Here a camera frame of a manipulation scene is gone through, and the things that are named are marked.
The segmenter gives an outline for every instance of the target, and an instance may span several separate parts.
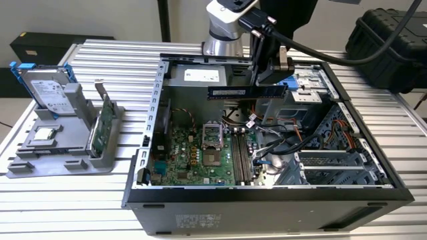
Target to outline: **white sticker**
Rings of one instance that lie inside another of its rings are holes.
[[[47,107],[56,114],[75,114],[61,85],[53,80],[32,80],[33,89]]]
[[[244,95],[247,94],[247,90],[213,90],[212,95]]]
[[[255,122],[251,120],[248,121],[248,123],[245,124],[247,128],[249,129],[252,126],[255,125]]]
[[[252,113],[251,116],[248,116],[248,119],[251,119],[251,121],[253,121],[256,119],[255,113]]]
[[[28,55],[37,56],[37,52],[33,51],[33,50],[25,50],[25,53],[27,53]]]
[[[217,228],[221,214],[176,214],[176,227],[180,229]]]
[[[217,83],[220,81],[220,71],[205,69],[187,69],[184,72],[184,81]]]

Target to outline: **robotic arm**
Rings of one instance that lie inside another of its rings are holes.
[[[213,0],[205,8],[209,37],[203,53],[241,57],[240,37],[244,32],[251,32],[251,85],[277,83],[293,74],[293,61],[280,42],[253,28],[275,25],[275,29],[292,39],[295,30],[309,22],[316,3],[317,0]]]
[[[360,0],[331,0],[359,4]],[[347,60],[315,51],[292,41],[295,30],[311,19],[317,0],[212,0],[207,5],[209,38],[203,53],[212,56],[241,57],[240,37],[251,33],[251,85],[275,84],[293,74],[293,61],[287,57],[289,48],[343,66],[360,66],[374,61],[388,49],[406,27],[422,0],[414,0],[394,33],[383,46],[367,58]]]

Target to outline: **green circuit board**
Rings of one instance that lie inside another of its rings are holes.
[[[175,127],[172,129],[168,159],[153,163],[151,183],[157,186],[235,185],[231,134],[223,135],[220,151],[201,149],[201,128],[192,135],[192,141],[188,137],[189,130],[187,128]],[[255,134],[247,135],[247,142],[256,143]]]
[[[115,107],[109,100],[109,97],[105,97],[100,114],[96,119],[93,137],[92,137],[92,148],[99,155],[103,154],[104,148],[108,144],[109,135],[113,127],[113,118],[115,118]]]

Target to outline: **ram slot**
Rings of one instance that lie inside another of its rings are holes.
[[[241,169],[241,156],[239,148],[239,137],[236,135],[231,136],[231,145],[232,145],[232,165],[233,165],[233,176],[235,181],[243,182],[243,169]]]
[[[247,148],[247,139],[244,135],[239,136],[239,150],[240,150],[240,162],[243,169],[243,180],[244,182],[252,181],[252,173],[251,173],[251,164],[249,164],[249,156],[248,156],[248,148]]]

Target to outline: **aluminum table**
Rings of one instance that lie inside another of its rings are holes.
[[[8,164],[36,119],[35,101],[0,144],[0,239],[151,238],[131,210],[121,209],[131,157],[143,142],[159,54],[199,54],[199,44],[87,40],[61,63],[73,67],[87,99],[101,105],[95,79],[125,108],[115,168],[108,174],[8,179]],[[324,51],[343,58],[344,53]],[[295,60],[315,60],[291,51]],[[427,239],[427,126],[399,95],[367,85],[352,67],[331,65],[368,129],[415,202],[351,232],[300,235],[195,235],[173,239]]]

